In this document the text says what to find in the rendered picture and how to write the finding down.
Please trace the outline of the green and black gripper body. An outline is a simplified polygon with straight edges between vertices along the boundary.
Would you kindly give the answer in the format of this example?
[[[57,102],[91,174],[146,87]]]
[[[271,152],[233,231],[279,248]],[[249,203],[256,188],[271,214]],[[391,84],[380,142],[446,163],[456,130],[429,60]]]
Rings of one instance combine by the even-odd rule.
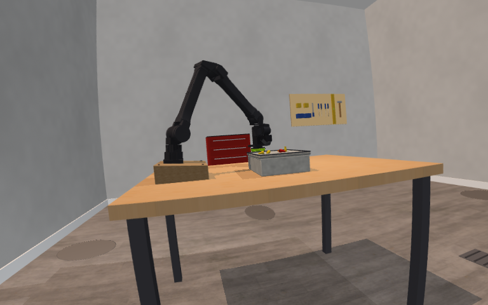
[[[259,136],[259,135],[253,135],[253,136]],[[253,140],[253,136],[252,136],[252,140]],[[263,146],[266,146],[266,145],[265,144],[255,144],[254,145],[254,140],[253,140],[253,145],[248,145],[248,147],[254,147],[251,149],[263,149],[263,148],[265,148]]]

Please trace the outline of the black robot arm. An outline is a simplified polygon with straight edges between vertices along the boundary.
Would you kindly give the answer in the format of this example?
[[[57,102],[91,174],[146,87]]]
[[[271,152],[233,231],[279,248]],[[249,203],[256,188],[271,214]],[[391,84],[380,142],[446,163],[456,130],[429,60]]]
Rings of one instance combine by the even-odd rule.
[[[243,96],[243,94],[239,91],[239,89],[237,89],[237,87],[235,87],[227,75],[228,72],[225,70],[225,68],[217,63],[202,60],[194,65],[194,74],[187,89],[186,96],[184,97],[178,116],[173,122],[173,125],[166,131],[166,137],[171,138],[166,138],[166,144],[168,145],[166,145],[163,164],[184,162],[182,145],[178,144],[188,141],[191,136],[189,129],[191,125],[191,116],[206,77],[208,77],[211,82],[218,84],[244,112],[250,125],[254,125],[252,127],[252,135],[259,135],[253,136],[254,145],[270,145],[272,135],[270,135],[271,129],[269,124],[263,123],[263,115]]]

